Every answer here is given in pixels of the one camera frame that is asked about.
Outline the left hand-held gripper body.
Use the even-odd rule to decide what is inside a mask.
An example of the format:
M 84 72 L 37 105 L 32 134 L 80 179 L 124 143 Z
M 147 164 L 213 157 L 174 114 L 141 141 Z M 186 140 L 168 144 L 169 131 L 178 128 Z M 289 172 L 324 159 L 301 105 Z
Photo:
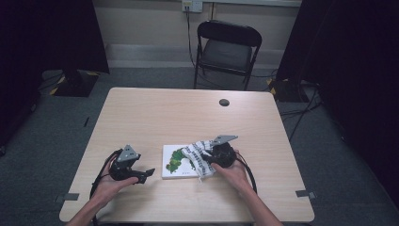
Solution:
M 110 176 L 116 181 L 126 180 L 131 177 L 140 178 L 139 172 L 131 169 L 133 164 L 140 158 L 140 154 L 127 144 L 119 153 L 111 164 L 109 170 Z

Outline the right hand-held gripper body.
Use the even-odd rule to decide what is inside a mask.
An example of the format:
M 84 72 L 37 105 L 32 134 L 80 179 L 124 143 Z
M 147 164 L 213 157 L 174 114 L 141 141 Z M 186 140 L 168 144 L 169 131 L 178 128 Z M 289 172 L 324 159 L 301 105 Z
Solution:
M 222 168 L 230 167 L 236 160 L 236 153 L 230 145 L 230 141 L 237 139 L 237 136 L 221 135 L 211 142 L 211 150 L 206 154 L 210 155 L 208 163 L 217 163 Z

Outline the white grey patterned cloth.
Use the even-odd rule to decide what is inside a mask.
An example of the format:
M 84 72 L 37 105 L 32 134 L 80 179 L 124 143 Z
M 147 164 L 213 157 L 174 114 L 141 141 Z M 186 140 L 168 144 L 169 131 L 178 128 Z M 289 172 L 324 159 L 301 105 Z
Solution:
M 183 155 L 193 163 L 200 179 L 211 177 L 215 173 L 211 164 L 201 157 L 203 153 L 206 154 L 211 150 L 211 142 L 211 140 L 197 141 L 182 148 Z

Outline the white book with green caterpillar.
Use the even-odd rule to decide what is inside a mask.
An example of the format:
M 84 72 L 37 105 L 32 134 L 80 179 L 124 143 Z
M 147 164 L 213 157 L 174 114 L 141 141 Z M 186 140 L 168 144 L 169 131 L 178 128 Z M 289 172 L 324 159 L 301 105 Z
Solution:
M 162 156 L 162 178 L 196 178 L 199 175 L 192 161 L 183 152 L 183 145 L 164 145 Z

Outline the person's right hand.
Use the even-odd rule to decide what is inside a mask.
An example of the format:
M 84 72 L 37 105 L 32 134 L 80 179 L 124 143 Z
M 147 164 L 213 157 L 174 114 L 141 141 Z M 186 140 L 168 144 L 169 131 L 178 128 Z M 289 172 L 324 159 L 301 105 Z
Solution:
M 247 173 L 245 166 L 242 163 L 242 159 L 239 156 L 239 152 L 236 151 L 237 159 L 228 168 L 222 168 L 217 163 L 212 163 L 211 166 L 221 174 L 229 184 L 234 187 L 242 196 L 253 192 L 253 188 L 247 179 Z

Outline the person's left hand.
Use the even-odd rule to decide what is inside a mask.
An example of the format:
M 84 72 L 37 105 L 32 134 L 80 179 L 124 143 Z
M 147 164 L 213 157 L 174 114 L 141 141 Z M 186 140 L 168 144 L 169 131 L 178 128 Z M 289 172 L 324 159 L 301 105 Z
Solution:
M 138 182 L 136 177 L 131 177 L 122 181 L 115 181 L 109 175 L 109 168 L 110 163 L 107 163 L 101 174 L 100 182 L 89 200 L 90 204 L 97 209 L 105 207 L 123 188 L 134 185 Z

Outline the grey tape strip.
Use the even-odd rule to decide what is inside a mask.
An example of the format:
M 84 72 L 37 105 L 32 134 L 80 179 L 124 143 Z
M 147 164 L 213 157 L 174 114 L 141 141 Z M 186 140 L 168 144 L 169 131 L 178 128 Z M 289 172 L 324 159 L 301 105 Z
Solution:
M 316 194 L 313 191 L 297 190 L 295 194 L 297 195 L 298 198 L 308 197 L 310 200 L 316 198 Z
M 55 202 L 63 203 L 64 201 L 77 201 L 79 197 L 78 193 L 66 193 L 58 195 Z

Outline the black stand base yellow stripes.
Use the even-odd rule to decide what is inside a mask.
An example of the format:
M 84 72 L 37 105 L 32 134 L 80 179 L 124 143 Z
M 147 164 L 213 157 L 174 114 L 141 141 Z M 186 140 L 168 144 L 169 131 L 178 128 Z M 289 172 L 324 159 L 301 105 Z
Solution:
M 309 98 L 304 89 L 288 80 L 277 81 L 270 79 L 267 81 L 270 93 L 277 102 L 282 103 L 307 103 Z
M 96 72 L 63 71 L 61 78 L 50 91 L 50 94 L 65 97 L 88 97 L 98 78 L 99 74 Z

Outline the black folding chair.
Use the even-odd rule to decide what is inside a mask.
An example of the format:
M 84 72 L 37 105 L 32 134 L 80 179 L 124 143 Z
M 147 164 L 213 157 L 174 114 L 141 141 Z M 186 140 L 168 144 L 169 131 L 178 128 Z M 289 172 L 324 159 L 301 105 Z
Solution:
M 207 69 L 243 76 L 244 90 L 247 90 L 263 43 L 261 34 L 248 25 L 208 20 L 198 26 L 197 36 L 194 88 L 197 87 L 199 68 L 202 68 L 203 73 Z

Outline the black curtain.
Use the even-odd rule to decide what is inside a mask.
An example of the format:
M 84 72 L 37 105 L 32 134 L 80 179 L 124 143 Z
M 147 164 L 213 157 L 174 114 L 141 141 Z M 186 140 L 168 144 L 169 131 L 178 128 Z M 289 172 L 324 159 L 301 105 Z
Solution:
M 277 78 L 318 84 L 399 208 L 399 0 L 302 0 Z
M 0 148 L 53 70 L 109 72 L 93 0 L 0 0 Z

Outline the white wall socket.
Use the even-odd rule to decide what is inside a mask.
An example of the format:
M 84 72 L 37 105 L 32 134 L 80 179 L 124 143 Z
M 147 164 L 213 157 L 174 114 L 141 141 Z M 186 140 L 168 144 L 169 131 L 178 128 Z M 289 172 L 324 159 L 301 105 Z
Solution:
M 183 12 L 202 13 L 203 3 L 196 0 L 182 0 Z

